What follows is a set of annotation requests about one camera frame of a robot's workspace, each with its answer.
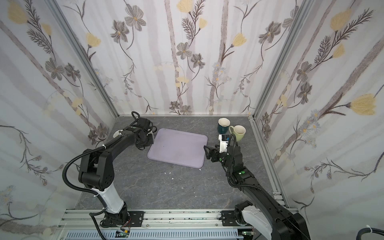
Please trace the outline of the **pink ceramic mug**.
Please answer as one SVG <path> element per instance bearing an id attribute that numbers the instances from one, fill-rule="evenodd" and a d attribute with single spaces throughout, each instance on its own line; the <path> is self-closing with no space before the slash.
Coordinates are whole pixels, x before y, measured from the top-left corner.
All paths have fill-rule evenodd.
<path id="1" fill-rule="evenodd" d="M 118 130 L 118 131 L 116 131 L 116 132 L 114 133 L 114 135 L 113 135 L 113 138 L 118 137 L 118 136 L 121 134 L 122 131 L 123 131 L 123 130 Z"/>

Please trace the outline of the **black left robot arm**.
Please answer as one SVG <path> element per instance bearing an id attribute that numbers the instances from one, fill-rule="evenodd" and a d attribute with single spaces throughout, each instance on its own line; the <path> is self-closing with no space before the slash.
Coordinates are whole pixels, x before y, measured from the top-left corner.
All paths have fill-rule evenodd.
<path id="1" fill-rule="evenodd" d="M 114 133 L 113 139 L 91 154 L 81 157 L 79 182 L 96 194 L 103 204 L 105 214 L 99 226 L 103 228 L 123 227 L 131 220 L 127 204 L 114 186 L 115 158 L 125 149 L 134 146 L 139 150 L 154 143 L 157 127 L 148 119 L 136 116 L 126 128 Z"/>

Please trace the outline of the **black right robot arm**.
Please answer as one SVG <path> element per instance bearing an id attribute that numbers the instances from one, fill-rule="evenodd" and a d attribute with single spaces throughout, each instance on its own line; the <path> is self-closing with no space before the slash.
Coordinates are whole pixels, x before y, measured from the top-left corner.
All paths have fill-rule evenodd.
<path id="1" fill-rule="evenodd" d="M 304 217 L 299 213 L 293 214 L 279 204 L 244 165 L 240 146 L 229 146 L 227 151 L 222 153 L 218 146 L 204 146 L 204 151 L 208 160 L 222 165 L 229 185 L 251 199 L 251 205 L 238 210 L 241 214 L 241 225 L 251 225 L 268 240 L 311 238 Z"/>

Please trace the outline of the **dark green ceramic mug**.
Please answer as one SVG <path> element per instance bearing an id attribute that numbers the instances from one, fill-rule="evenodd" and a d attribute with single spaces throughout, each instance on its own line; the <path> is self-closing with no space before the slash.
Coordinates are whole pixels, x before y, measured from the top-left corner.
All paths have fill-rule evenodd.
<path id="1" fill-rule="evenodd" d="M 231 125 L 231 122 L 229 119 L 220 118 L 218 120 L 218 127 L 217 127 L 219 135 L 225 135 L 228 132 L 230 125 Z"/>

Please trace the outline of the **light green ceramic mug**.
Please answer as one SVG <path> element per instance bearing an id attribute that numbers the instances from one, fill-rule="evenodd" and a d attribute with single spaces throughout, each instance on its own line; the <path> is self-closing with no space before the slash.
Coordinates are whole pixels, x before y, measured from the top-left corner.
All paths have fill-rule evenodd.
<path id="1" fill-rule="evenodd" d="M 244 138 L 247 130 L 245 127 L 241 125 L 236 125 L 236 126 L 230 126 L 229 132 L 230 134 L 234 134 L 236 136 L 237 142 L 240 142 Z"/>

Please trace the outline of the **black ceramic mug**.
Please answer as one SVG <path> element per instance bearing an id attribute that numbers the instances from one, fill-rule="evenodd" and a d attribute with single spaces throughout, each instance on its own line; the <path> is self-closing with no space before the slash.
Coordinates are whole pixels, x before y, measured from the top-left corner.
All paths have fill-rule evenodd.
<path id="1" fill-rule="evenodd" d="M 152 126 L 150 133 L 154 134 L 156 132 L 157 132 L 157 127 L 156 126 Z"/>

